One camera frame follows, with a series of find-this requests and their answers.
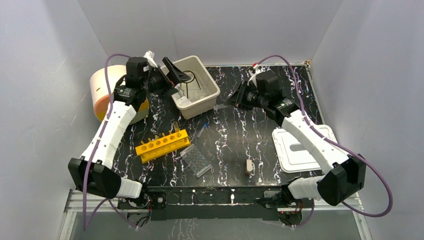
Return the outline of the black wire ring stand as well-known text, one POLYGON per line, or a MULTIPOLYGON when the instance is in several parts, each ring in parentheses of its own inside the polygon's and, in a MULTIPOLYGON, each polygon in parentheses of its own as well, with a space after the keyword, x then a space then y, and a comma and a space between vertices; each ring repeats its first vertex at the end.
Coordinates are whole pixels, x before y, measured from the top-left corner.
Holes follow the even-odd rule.
POLYGON ((183 82, 183 83, 185 84, 185 93, 186 93, 186 97, 187 97, 187 98, 189 98, 189 88, 188 88, 188 84, 189 84, 189 83, 191 83, 191 82, 195 81, 195 82, 196 82, 196 84, 197 84, 197 86, 198 86, 198 88, 199 88, 200 90, 201 90, 202 88, 201 88, 200 83, 199 83, 199 81, 198 81, 198 79, 197 79, 197 77, 196 77, 196 74, 195 74, 193 71, 185 70, 185 71, 183 71, 183 73, 190 73, 190 74, 192 74, 192 78, 191 78, 190 80, 187 80, 187 81, 184 81, 184 82, 183 82))

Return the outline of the beige plastic tub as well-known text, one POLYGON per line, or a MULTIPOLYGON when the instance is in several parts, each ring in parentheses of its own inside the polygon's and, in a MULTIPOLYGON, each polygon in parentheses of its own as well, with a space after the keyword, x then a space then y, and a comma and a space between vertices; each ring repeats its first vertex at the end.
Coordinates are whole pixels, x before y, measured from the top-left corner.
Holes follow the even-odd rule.
MULTIPOLYGON (((179 108, 177 100, 180 96, 178 95, 178 90, 173 88, 173 93, 169 97, 171 97, 171 103, 179 109, 183 118, 188 120, 212 110, 217 103, 221 90, 198 56, 187 56, 174 61, 173 64, 181 71, 189 70, 194 72, 201 86, 201 89, 199 89, 196 81, 188 84, 188 99, 192 104, 185 108, 179 108)), ((193 77, 188 72, 185 74, 191 78, 193 77)))

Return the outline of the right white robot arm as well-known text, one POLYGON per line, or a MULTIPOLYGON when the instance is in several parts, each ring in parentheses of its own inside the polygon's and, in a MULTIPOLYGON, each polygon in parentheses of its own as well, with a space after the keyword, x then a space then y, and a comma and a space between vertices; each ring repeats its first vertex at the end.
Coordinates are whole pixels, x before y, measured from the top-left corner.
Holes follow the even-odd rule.
POLYGON ((295 178, 282 185, 282 202, 295 207, 301 199, 322 199, 337 206, 364 187, 366 165, 316 134, 307 124, 300 104, 284 96, 280 79, 271 71, 243 80, 225 102, 241 110, 261 108, 268 118, 294 136, 319 164, 323 175, 295 178))

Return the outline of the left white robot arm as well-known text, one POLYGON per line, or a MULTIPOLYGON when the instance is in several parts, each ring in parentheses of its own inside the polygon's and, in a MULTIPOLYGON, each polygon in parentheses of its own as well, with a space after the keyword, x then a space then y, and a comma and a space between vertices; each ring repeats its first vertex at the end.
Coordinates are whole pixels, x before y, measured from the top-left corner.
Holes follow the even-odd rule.
POLYGON ((114 85, 109 77, 112 67, 105 64, 103 74, 109 97, 105 117, 87 148, 80 157, 71 158, 67 166, 76 189, 83 193, 84 202, 87 194, 92 194, 105 199, 127 199, 137 208, 149 203, 147 187, 119 176, 112 166, 121 139, 147 96, 174 94, 176 85, 191 79, 167 57, 162 62, 167 73, 151 57, 128 57, 125 73, 114 85))

